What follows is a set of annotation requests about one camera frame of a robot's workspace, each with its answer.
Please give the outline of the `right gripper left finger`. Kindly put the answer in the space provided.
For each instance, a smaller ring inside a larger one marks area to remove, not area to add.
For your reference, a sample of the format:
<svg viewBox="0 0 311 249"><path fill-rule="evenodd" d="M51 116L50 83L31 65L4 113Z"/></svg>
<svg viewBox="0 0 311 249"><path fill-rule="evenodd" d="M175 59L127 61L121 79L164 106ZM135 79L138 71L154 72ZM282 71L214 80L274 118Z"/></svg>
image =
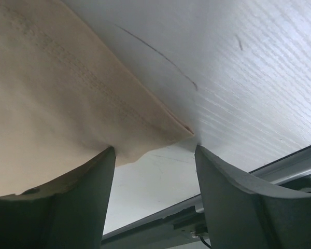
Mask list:
<svg viewBox="0 0 311 249"><path fill-rule="evenodd" d="M19 195L0 197L0 248L100 248L116 155L85 164Z"/></svg>

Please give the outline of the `beige t-shirt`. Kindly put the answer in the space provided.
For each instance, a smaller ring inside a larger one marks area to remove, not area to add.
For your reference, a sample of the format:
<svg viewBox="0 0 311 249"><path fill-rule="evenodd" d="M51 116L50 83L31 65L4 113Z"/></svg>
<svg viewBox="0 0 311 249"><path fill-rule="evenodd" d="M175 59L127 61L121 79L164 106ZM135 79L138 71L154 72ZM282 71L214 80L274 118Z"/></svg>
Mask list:
<svg viewBox="0 0 311 249"><path fill-rule="evenodd" d="M61 1L0 1L0 196L193 136Z"/></svg>

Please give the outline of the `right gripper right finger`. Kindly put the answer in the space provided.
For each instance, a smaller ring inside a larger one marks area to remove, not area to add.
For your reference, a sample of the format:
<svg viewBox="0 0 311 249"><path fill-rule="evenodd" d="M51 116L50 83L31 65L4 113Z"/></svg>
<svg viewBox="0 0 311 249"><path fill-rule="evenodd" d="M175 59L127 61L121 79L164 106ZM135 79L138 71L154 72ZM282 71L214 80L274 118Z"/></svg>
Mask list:
<svg viewBox="0 0 311 249"><path fill-rule="evenodd" d="M311 193L271 184L195 151L212 248L311 248Z"/></svg>

